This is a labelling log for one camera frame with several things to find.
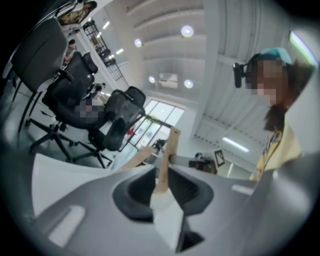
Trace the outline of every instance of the black object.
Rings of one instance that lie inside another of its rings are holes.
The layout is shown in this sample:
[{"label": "black object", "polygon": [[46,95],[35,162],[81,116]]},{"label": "black object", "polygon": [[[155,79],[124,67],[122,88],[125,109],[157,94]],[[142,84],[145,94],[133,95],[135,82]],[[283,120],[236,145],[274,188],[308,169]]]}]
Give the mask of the black object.
[{"label": "black object", "polygon": [[[95,148],[79,142],[90,153],[79,155],[73,158],[73,161],[76,162],[78,159],[94,156],[98,158],[103,168],[105,168],[105,165],[102,158],[109,160],[109,166],[112,160],[100,152],[105,149],[109,151],[120,149],[126,133],[145,115],[143,108],[145,99],[146,96],[143,92],[135,87],[130,87],[126,92],[114,90],[105,105],[103,119],[95,127],[89,129],[88,140]],[[107,121],[113,121],[113,124],[107,134],[104,134],[99,129]]]},{"label": "black object", "polygon": [[56,126],[47,127],[31,118],[26,122],[26,126],[32,123],[48,133],[31,145],[31,154],[33,154],[36,147],[43,142],[55,140],[61,151],[67,157],[66,161],[71,161],[71,156],[62,144],[62,140],[69,142],[70,146],[74,144],[74,141],[59,134],[58,131],[59,129],[64,131],[66,125],[71,125],[79,129],[90,129],[95,125],[94,122],[88,122],[87,118],[81,117],[75,109],[77,105],[80,104],[88,87],[92,85],[95,80],[92,73],[96,73],[97,71],[98,68],[92,61],[90,53],[81,56],[79,52],[76,52],[73,55],[67,68],[62,71],[61,76],[48,87],[42,99],[42,102],[56,115],[56,119],[60,123]]},{"label": "black object", "polygon": [[[153,222],[153,211],[149,205],[156,186],[155,178],[156,168],[135,175],[115,188],[114,203],[129,219]],[[202,213],[214,197],[207,183],[176,169],[169,168],[168,183],[185,216]]]}]

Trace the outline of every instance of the window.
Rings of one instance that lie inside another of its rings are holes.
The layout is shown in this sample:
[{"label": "window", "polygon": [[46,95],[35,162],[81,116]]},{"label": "window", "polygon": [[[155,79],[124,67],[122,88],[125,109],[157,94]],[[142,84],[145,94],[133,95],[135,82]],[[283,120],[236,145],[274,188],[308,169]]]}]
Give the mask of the window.
[{"label": "window", "polygon": [[[184,113],[182,108],[156,100],[151,100],[144,110],[146,115],[161,120],[171,126],[175,126]],[[166,140],[169,134],[170,129],[168,127],[143,117],[136,124],[135,135],[130,143],[140,150],[148,145],[152,146],[152,144],[159,139]]]}]

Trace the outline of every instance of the wooden stick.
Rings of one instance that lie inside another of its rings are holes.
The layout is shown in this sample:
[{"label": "wooden stick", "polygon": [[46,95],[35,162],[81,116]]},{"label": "wooden stick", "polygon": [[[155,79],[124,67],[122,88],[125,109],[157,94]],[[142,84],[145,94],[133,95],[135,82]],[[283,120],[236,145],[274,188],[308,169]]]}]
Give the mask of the wooden stick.
[{"label": "wooden stick", "polygon": [[136,153],[135,156],[131,158],[131,160],[129,160],[121,169],[123,171],[129,171],[132,168],[139,166],[145,159],[155,152],[156,151],[153,147],[147,146],[143,150]]},{"label": "wooden stick", "polygon": [[177,154],[180,133],[181,132],[174,127],[172,127],[170,130],[169,139],[167,141],[166,149],[161,162],[158,184],[155,187],[154,193],[164,193],[168,190],[169,158]]}]

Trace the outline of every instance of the mesh chair back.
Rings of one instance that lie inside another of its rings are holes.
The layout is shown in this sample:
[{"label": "mesh chair back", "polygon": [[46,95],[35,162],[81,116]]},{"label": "mesh chair back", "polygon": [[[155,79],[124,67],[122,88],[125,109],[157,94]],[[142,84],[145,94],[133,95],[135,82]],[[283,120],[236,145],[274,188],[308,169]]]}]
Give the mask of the mesh chair back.
[{"label": "mesh chair back", "polygon": [[87,62],[89,57],[87,54],[82,57],[80,52],[75,52],[65,69],[73,77],[73,81],[57,79],[56,82],[49,86],[46,95],[53,98],[59,104],[68,107],[79,105],[87,89],[95,81],[95,77],[92,75],[93,70],[95,72],[98,71],[97,66],[95,66],[92,60],[91,65],[94,65],[95,68],[88,68]]},{"label": "mesh chair back", "polygon": [[14,72],[36,93],[41,84],[62,67],[67,39],[59,22],[51,18],[30,32],[12,57]]},{"label": "mesh chair back", "polygon": [[100,150],[107,148],[117,151],[128,130],[145,114],[144,108],[137,105],[125,92],[114,90],[105,105],[104,118],[99,127],[108,120],[113,120],[113,124],[106,135],[98,127],[89,131],[89,140]]},{"label": "mesh chair back", "polygon": [[146,95],[138,88],[130,86],[125,93],[132,98],[133,102],[143,107],[146,101]]}]

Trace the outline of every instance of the blue cap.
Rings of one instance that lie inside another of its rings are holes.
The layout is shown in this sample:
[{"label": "blue cap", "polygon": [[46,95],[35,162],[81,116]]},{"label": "blue cap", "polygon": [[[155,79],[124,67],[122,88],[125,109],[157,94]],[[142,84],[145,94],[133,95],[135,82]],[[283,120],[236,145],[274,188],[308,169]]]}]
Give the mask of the blue cap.
[{"label": "blue cap", "polygon": [[284,48],[267,48],[261,51],[261,55],[273,55],[287,64],[292,64],[292,60]]}]

